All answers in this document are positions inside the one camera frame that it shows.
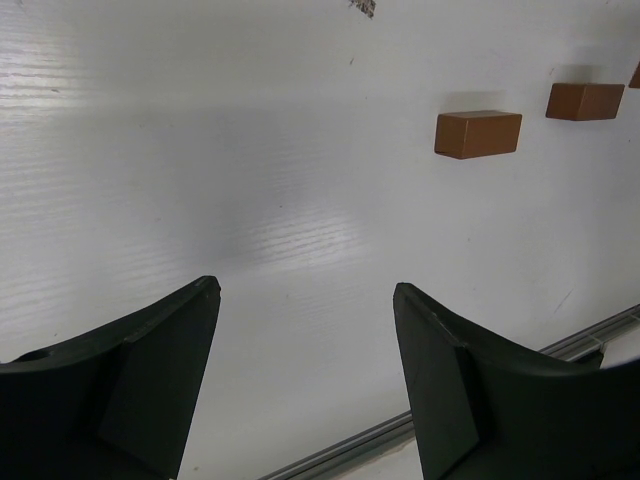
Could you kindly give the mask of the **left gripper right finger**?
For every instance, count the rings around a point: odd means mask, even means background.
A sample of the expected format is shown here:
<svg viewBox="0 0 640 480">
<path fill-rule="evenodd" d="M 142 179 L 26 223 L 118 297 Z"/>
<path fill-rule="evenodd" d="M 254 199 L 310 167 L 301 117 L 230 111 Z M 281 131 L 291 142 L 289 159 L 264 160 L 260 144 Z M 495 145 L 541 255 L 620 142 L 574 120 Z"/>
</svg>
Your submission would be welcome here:
<svg viewBox="0 0 640 480">
<path fill-rule="evenodd" d="M 516 344 L 412 284 L 393 295 L 427 479 L 635 479 L 639 364 L 608 369 Z"/>
</svg>

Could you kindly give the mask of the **brown wood block small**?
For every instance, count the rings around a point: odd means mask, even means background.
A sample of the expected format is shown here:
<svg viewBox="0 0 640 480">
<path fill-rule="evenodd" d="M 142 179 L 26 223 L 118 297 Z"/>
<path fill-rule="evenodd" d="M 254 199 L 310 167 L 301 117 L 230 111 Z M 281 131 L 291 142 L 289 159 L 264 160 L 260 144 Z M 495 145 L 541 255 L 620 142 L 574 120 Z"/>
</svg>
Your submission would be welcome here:
<svg viewBox="0 0 640 480">
<path fill-rule="evenodd" d="M 640 88 L 640 64 L 637 65 L 632 78 L 628 84 L 628 87 L 631 89 L 639 89 Z"/>
</svg>

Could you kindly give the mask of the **brown wood block notched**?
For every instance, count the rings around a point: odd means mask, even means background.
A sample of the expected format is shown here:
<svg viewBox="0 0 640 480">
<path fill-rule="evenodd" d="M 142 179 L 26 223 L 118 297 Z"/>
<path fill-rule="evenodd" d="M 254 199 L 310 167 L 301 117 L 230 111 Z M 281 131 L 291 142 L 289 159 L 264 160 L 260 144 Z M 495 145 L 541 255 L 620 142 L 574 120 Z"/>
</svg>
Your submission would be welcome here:
<svg viewBox="0 0 640 480">
<path fill-rule="evenodd" d="M 439 114 L 434 152 L 458 160 L 516 151 L 521 114 L 495 110 Z"/>
</svg>

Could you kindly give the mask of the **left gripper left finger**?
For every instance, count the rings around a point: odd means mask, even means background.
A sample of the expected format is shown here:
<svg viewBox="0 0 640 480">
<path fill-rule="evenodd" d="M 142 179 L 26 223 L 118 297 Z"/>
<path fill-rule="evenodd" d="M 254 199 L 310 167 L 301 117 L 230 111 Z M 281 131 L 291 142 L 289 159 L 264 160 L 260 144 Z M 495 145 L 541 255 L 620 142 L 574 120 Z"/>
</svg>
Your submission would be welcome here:
<svg viewBox="0 0 640 480">
<path fill-rule="evenodd" d="M 5 479 L 174 479 L 221 303 L 213 276 L 1 367 Z"/>
</svg>

